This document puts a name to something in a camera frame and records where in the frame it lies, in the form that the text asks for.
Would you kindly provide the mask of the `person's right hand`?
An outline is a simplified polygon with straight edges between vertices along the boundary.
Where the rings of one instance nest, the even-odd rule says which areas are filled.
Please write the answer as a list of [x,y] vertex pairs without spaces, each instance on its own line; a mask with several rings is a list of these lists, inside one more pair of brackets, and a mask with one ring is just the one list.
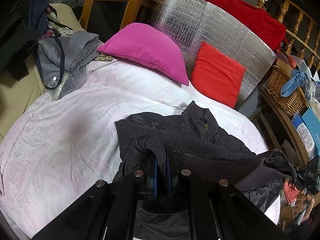
[[304,190],[301,190],[296,198],[295,206],[292,209],[293,218],[298,216],[300,213],[304,213],[303,218],[301,219],[301,223],[306,221],[315,204],[315,200],[312,194],[304,194]]

